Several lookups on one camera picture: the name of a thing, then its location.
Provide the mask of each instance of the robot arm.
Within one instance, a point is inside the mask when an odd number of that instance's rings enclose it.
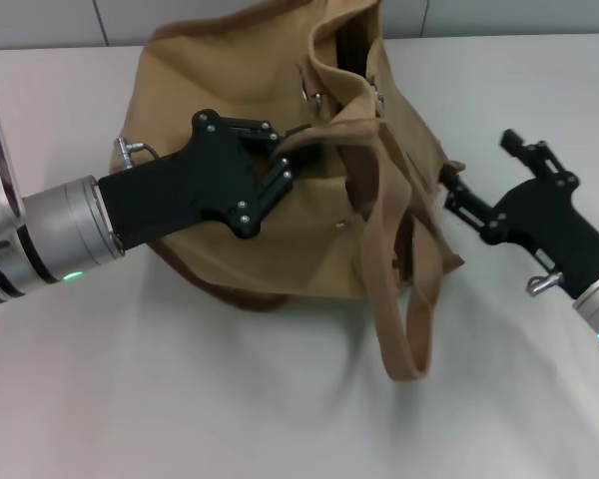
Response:
[[[25,199],[0,132],[0,303],[203,221],[222,222],[238,238],[252,238],[293,187],[292,170],[319,155],[316,146],[277,159],[258,182],[250,154],[268,157],[285,138],[269,122],[205,110],[192,123],[193,134],[178,152],[135,165],[134,152],[153,149],[118,139],[122,171]]]
[[[511,242],[526,249],[546,270],[530,278],[536,296],[560,286],[573,307],[599,337],[599,233],[572,207],[577,177],[565,170],[545,142],[524,146],[512,130],[500,146],[534,178],[513,188],[494,206],[478,198],[450,169],[441,173],[448,188],[445,207],[469,224],[488,244]]]

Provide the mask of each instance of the green indicator light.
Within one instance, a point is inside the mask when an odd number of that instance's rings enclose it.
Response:
[[[68,279],[73,279],[74,277],[81,276],[82,274],[83,273],[81,271],[70,272],[69,274],[67,274],[66,276],[64,276],[62,279],[66,281]]]

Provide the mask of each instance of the metal pin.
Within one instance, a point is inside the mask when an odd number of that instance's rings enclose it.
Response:
[[[526,292],[532,297],[541,294],[546,289],[558,286],[563,282],[563,273],[556,272],[547,276],[532,276],[526,284]]]
[[[113,142],[113,145],[114,145],[116,154],[118,155],[118,159],[122,163],[123,168],[125,170],[129,170],[130,168],[133,168],[135,166],[135,164],[133,163],[133,160],[129,153],[129,149],[128,149],[129,144],[127,143],[127,141],[122,137],[118,137]]]
[[[315,93],[312,97],[315,100],[315,109],[321,110],[321,93]]]
[[[381,108],[383,110],[385,110],[386,109],[386,100],[383,97],[383,93],[376,92],[376,94],[377,94],[377,100],[379,101],[379,104],[381,105]]]

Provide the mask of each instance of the gray wall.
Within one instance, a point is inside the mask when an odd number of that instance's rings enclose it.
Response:
[[[137,45],[256,0],[0,0],[0,49]],[[388,37],[599,32],[599,0],[384,0]]]

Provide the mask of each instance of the black mounting bracket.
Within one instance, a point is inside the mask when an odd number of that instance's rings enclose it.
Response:
[[[298,149],[274,159],[258,184],[250,154],[269,156],[286,138],[270,122],[224,118],[203,110],[192,124],[193,134],[178,152],[98,182],[113,232],[124,249],[204,221],[221,222],[238,238],[252,238],[293,187],[293,170],[319,159],[319,145]]]
[[[573,298],[599,279],[599,233],[572,207],[577,177],[565,170],[545,142],[524,146],[512,130],[500,146],[535,178],[510,190],[491,207],[451,168],[440,179],[448,188],[445,207],[473,227],[488,244],[524,247]]]

